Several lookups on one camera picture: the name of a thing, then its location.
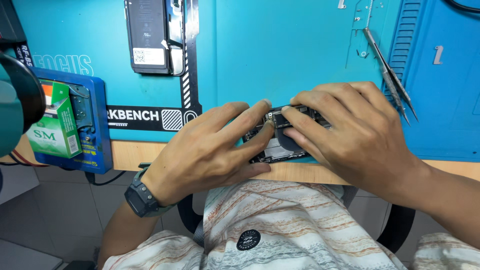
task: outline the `smartwatch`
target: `smartwatch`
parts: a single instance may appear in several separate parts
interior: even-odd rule
[[[172,209],[177,204],[172,204],[166,207],[161,207],[152,193],[142,183],[141,178],[146,172],[151,163],[140,163],[139,168],[143,169],[139,171],[133,178],[132,183],[125,191],[125,199],[128,205],[132,208],[135,214],[139,217],[155,217],[162,215],[168,210]]]

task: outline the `green cigarette pack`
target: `green cigarette pack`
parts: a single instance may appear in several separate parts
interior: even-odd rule
[[[70,103],[69,86],[40,80],[45,92],[47,109],[42,119],[27,131],[32,150],[62,158],[82,152],[77,126]]]

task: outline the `red wire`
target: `red wire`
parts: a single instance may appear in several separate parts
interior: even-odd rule
[[[28,160],[26,160],[24,157],[22,157],[22,155],[20,155],[17,150],[13,150],[12,151],[19,159],[23,160],[25,163],[27,163],[28,165],[32,166],[32,167],[48,167],[49,165],[40,165],[40,164],[33,164],[31,162],[29,162]]]

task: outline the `wooden desk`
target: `wooden desk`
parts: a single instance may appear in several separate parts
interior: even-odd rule
[[[112,140],[113,168],[116,170],[138,171],[140,162],[152,162],[166,143]],[[24,135],[17,151],[34,162],[32,148]],[[13,162],[9,156],[0,158],[3,162]],[[480,181],[480,163],[424,160],[426,163],[446,172],[460,174]],[[348,184],[325,167],[312,163],[278,162],[273,163],[272,171],[257,176],[257,179],[298,181],[322,184]]]

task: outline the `shirt logo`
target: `shirt logo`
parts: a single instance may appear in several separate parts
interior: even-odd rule
[[[257,230],[244,231],[237,242],[238,250],[249,250],[258,245],[260,242],[260,233]]]

